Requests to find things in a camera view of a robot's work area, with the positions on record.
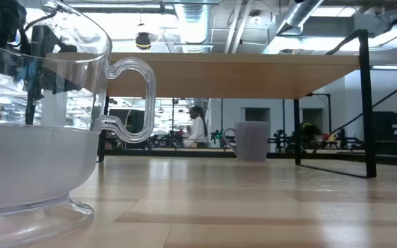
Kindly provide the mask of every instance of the black metal table leg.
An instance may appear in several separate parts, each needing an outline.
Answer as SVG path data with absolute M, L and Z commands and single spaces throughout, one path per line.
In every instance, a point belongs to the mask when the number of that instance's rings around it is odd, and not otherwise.
M 359 36 L 359 65 L 361 96 L 363 98 L 365 166 L 368 178 L 376 177 L 375 136 L 373 131 L 373 103 L 371 101 L 371 76 L 369 58 L 369 33 L 366 30 Z
M 301 128 L 300 128 L 300 100 L 294 100 L 294 124 L 295 124 L 295 164 L 301 165 Z
M 347 175 L 347 176 L 356 176 L 360 178 L 375 178 L 376 177 L 376 155 L 375 155 L 375 137 L 373 132 L 373 107 L 371 102 L 371 77 L 370 77 L 370 58 L 369 58 L 369 33 L 367 30 L 356 30 L 346 39 L 341 41 L 333 50 L 326 53 L 326 55 L 333 55 L 340 48 L 358 38 L 360 41 L 359 47 L 359 64 L 360 64 L 360 79 L 361 79 L 361 97 L 363 99 L 363 122 L 364 122 L 364 146 L 365 146 L 365 169 L 366 174 L 353 174 L 347 171 L 341 172 L 333 169 L 325 169 L 322 167 L 310 166 L 310 165 L 301 165 L 297 163 L 297 158 L 299 155 L 296 155 L 296 164 L 301 167 L 306 167 L 310 169 L 317 169 L 325 172 L 333 172 L 337 174 Z
M 332 102 L 330 101 L 330 94 L 326 94 L 327 104 L 329 105 L 329 133 L 332 132 Z
M 105 107 L 103 108 L 103 114 L 108 115 L 108 105 L 110 103 L 110 97 L 105 98 Z M 107 138 L 107 131 L 102 130 L 101 139 L 99 141 L 98 155 L 99 155 L 99 163 L 102 163 L 105 160 L 105 143 Z
M 283 133 L 284 133 L 284 147 L 286 147 L 286 102 L 285 99 L 282 101 L 282 108 L 283 108 Z

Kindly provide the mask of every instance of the white mug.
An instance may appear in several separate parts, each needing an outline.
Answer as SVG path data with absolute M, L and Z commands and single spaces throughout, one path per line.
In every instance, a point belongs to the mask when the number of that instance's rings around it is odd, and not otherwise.
M 243 161 L 265 161 L 267 156 L 267 140 L 269 123 L 262 121 L 243 121 L 235 123 L 235 128 L 223 132 L 223 140 L 231 147 L 237 158 Z M 227 131 L 235 133 L 236 147 L 226 138 Z

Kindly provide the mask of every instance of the glass pitcher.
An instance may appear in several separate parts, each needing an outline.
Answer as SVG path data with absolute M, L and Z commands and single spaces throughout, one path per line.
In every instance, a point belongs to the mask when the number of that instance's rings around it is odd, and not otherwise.
M 140 59 L 110 65 L 111 50 L 95 22 L 60 1 L 0 0 L 0 246 L 60 233 L 92 214 L 68 193 L 94 171 L 101 130 L 129 143 L 152 133 L 154 72 Z M 102 115 L 108 79 L 124 70 L 141 73 L 147 84 L 144 125 L 136 134 Z M 29 220 L 57 205 L 78 217 L 17 223 L 20 213 Z M 38 225 L 43 228 L 32 228 Z

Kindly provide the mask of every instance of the glass base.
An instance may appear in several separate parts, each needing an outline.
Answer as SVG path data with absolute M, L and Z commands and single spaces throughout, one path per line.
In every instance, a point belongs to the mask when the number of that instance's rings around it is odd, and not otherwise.
M 87 227 L 93 209 L 69 195 L 40 203 L 0 209 L 0 247 L 35 245 Z

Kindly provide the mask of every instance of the white shirt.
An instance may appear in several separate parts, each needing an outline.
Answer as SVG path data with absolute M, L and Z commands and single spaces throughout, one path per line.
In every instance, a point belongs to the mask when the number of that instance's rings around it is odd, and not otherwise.
M 205 143 L 207 138 L 205 136 L 205 124 L 200 116 L 194 119 L 192 124 L 191 135 L 183 141 L 185 147 L 191 147 L 194 143 Z

